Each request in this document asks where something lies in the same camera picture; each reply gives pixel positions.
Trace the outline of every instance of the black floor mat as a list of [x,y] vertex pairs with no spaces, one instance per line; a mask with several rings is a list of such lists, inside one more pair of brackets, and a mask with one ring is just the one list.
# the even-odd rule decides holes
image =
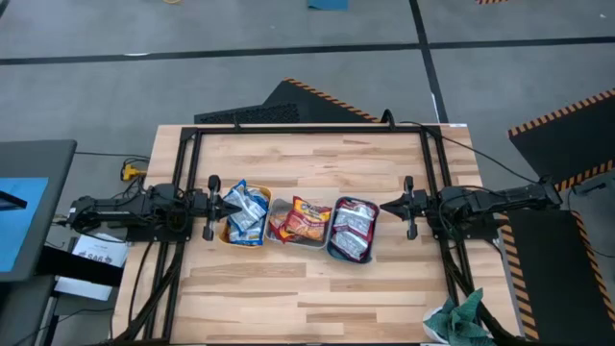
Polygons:
[[615,345],[615,312],[577,213],[517,210],[501,227],[529,339]]
[[194,115],[195,124],[284,124],[298,123],[306,117],[306,107],[295,103],[271,103],[263,106],[243,107],[227,111],[214,111]]
[[512,128],[508,136],[539,176],[559,190],[613,168],[615,89]]
[[378,122],[376,117],[292,78],[285,78],[263,105],[292,102],[307,106],[302,123]]

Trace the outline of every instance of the red snack bag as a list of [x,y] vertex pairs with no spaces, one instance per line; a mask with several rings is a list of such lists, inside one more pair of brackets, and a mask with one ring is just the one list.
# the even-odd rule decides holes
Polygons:
[[325,228],[331,218],[331,208],[316,207],[300,197],[293,198],[293,208],[286,217],[286,231],[310,239],[324,241]]
[[285,221],[287,216],[288,212],[273,213],[269,216],[269,228],[282,243],[301,239],[299,235],[292,235],[286,231]]

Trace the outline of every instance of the orange and black striped tape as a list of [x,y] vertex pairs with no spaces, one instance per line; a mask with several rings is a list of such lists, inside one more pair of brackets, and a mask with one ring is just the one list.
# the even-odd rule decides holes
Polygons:
[[603,276],[600,273],[600,268],[598,267],[598,262],[596,261],[596,256],[594,256],[594,249],[592,249],[589,236],[587,235],[587,231],[585,231],[585,224],[583,224],[583,220],[580,218],[580,214],[576,211],[570,211],[570,213],[577,220],[578,233],[580,235],[580,239],[585,245],[585,252],[587,253],[587,258],[589,258],[589,264],[592,266],[594,270],[594,277],[596,278],[596,282],[598,283],[598,289],[600,290],[601,295],[603,296],[604,306],[606,307],[606,313],[608,317],[610,317],[613,330],[615,330],[615,309],[613,308],[613,304],[611,303],[610,298],[608,297],[608,291],[606,290],[606,284],[604,283]]
[[365,118],[367,120],[371,120],[373,122],[380,122],[378,120],[378,118],[370,115],[368,112],[362,111],[362,110],[360,110],[360,109],[358,109],[356,107],[353,107],[353,106],[351,106],[351,105],[349,105],[349,104],[347,104],[347,103],[345,103],[343,101],[339,101],[338,99],[332,97],[328,93],[317,90],[315,87],[308,86],[307,84],[301,83],[301,82],[299,82],[299,81],[297,81],[296,79],[293,79],[293,78],[284,78],[284,81],[285,82],[289,82],[289,83],[295,85],[296,87],[302,87],[305,90],[315,94],[316,96],[322,97],[322,98],[324,98],[327,101],[331,101],[334,104],[336,104],[337,106],[339,106],[341,108],[344,108],[347,111],[351,111],[351,112],[355,113],[356,115],[359,115],[359,116],[361,116],[361,117],[363,117],[363,118]]
[[534,316],[531,311],[528,290],[526,289],[526,281],[523,277],[523,270],[521,269],[521,262],[519,261],[517,246],[515,245],[515,237],[512,232],[512,228],[510,227],[508,216],[500,214],[500,219],[508,221],[506,225],[500,227],[500,232],[502,233],[502,240],[504,241],[506,259],[508,261],[508,267],[510,268],[515,297],[517,298],[517,307],[519,307],[519,315],[521,316],[521,323],[523,324],[523,332],[526,335],[526,338],[530,340],[538,340],[536,321],[534,320]]
[[555,189],[557,191],[563,191],[568,187],[579,185],[583,181],[586,181],[589,178],[592,178],[604,172],[608,172],[611,169],[613,169],[613,160],[609,160],[605,163],[601,163],[592,169],[587,169],[585,172],[578,173],[576,176],[572,176],[568,179],[565,179],[562,182],[555,184]]
[[584,100],[578,101],[570,106],[564,107],[561,110],[557,110],[557,111],[552,111],[548,114],[545,114],[539,118],[535,118],[525,124],[521,124],[521,126],[515,126],[512,129],[508,130],[508,137],[513,137],[513,136],[517,136],[519,134],[524,133],[525,131],[529,131],[531,129],[537,128],[543,124],[546,124],[550,121],[554,121],[557,118],[560,118],[562,116],[571,114],[575,111],[578,111],[584,107],[593,105],[597,102],[600,102],[602,100],[605,100],[611,96],[615,96],[615,88],[612,88],[611,90],[607,90],[607,91],[603,91],[597,95],[591,96],[589,98],[586,98]]
[[489,5],[489,4],[498,4],[507,2],[508,0],[477,0],[477,4],[479,5]]

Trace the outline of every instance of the butcher block tabletop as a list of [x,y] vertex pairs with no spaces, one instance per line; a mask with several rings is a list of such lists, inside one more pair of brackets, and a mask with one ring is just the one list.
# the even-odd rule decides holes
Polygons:
[[[171,182],[181,128],[159,126],[145,186]],[[471,145],[467,127],[441,128],[444,136]],[[444,144],[453,184],[480,185],[475,154]],[[431,154],[441,188],[434,143]],[[268,187],[274,199],[291,201],[296,195],[326,207],[341,196],[377,205],[392,201],[403,193],[404,176],[414,177],[415,189],[428,189],[417,134],[205,135],[195,187],[207,191],[212,174],[220,176],[222,194],[246,179],[249,185]],[[373,260],[361,265],[334,259],[326,250],[266,239],[257,249],[230,246],[217,237],[204,241],[205,219],[197,219],[185,246],[171,343],[428,341],[423,316],[444,303],[447,287],[438,243],[425,219],[416,222],[419,235],[410,241],[407,223],[382,211]],[[217,226],[220,232],[223,223]],[[134,316],[150,294],[158,246],[145,260]],[[481,240],[468,240],[466,246],[475,287],[484,289],[483,302],[509,332],[519,334],[500,254]],[[145,243],[133,246],[126,261],[113,315],[117,334],[127,327],[145,248]],[[167,264],[173,252],[171,247]],[[166,296],[160,300],[154,337],[160,337],[165,307]]]

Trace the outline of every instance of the food tray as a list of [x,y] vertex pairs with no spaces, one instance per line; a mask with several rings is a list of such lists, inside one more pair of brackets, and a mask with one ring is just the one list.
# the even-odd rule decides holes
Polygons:
[[[283,199],[278,198],[277,200],[273,201],[273,204],[271,205],[271,209],[269,210],[269,214],[271,214],[273,211],[275,210],[292,210],[292,203],[290,202],[286,202]],[[323,241],[318,241],[318,240],[313,240],[313,239],[307,239],[307,238],[303,238],[300,241],[287,241],[286,243],[282,243],[281,240],[279,240],[276,235],[271,232],[271,229],[269,228],[269,214],[267,215],[267,223],[265,224],[265,237],[267,238],[268,241],[273,241],[273,242],[277,242],[280,244],[284,244],[284,245],[292,245],[292,246],[299,246],[299,247],[303,247],[303,248],[307,248],[310,250],[321,250],[323,249],[325,246],[327,246],[327,241],[329,240],[329,232],[331,231],[331,220],[329,221],[329,224],[325,227],[325,233],[323,234]]]
[[[269,224],[269,212],[271,211],[271,191],[264,186],[258,186],[258,185],[246,185],[246,187],[251,187],[251,188],[258,188],[260,190],[260,192],[262,192],[262,194],[264,194],[265,196],[267,196],[267,198],[269,198],[269,205],[267,206],[267,215],[265,216],[265,227],[266,225]],[[236,246],[236,247],[240,247],[243,249],[259,249],[262,247],[262,245],[260,246],[249,246],[249,245],[241,245],[241,244],[233,244],[229,242],[229,224],[228,222],[225,220],[224,221],[224,230],[222,231],[222,233],[220,233],[218,235],[218,238],[220,239],[220,241],[225,244],[225,245],[230,245],[230,246]]]
[[[346,255],[340,253],[337,249],[335,249],[335,247],[331,243],[331,237],[333,235],[333,231],[332,231],[333,222],[335,221],[335,213],[337,212],[337,206],[339,206],[340,202],[343,200],[347,200],[351,202],[353,201],[362,202],[366,205],[374,207],[374,210],[376,211],[376,214],[374,215],[374,231],[373,231],[372,241],[369,243],[367,247],[367,254],[363,257],[363,259],[359,261],[348,259]],[[370,261],[372,261],[372,248],[374,247],[374,241],[376,240],[376,220],[378,219],[379,213],[380,213],[380,209],[378,208],[378,206],[369,201],[364,201],[358,198],[348,197],[348,196],[340,197],[337,201],[335,201],[335,205],[333,206],[333,211],[331,214],[331,221],[329,222],[329,227],[327,229],[327,233],[329,235],[329,237],[327,238],[327,252],[329,253],[329,255],[331,255],[336,260],[343,260],[343,261],[347,261],[349,263],[355,263],[355,264],[365,264],[365,263],[369,263]]]

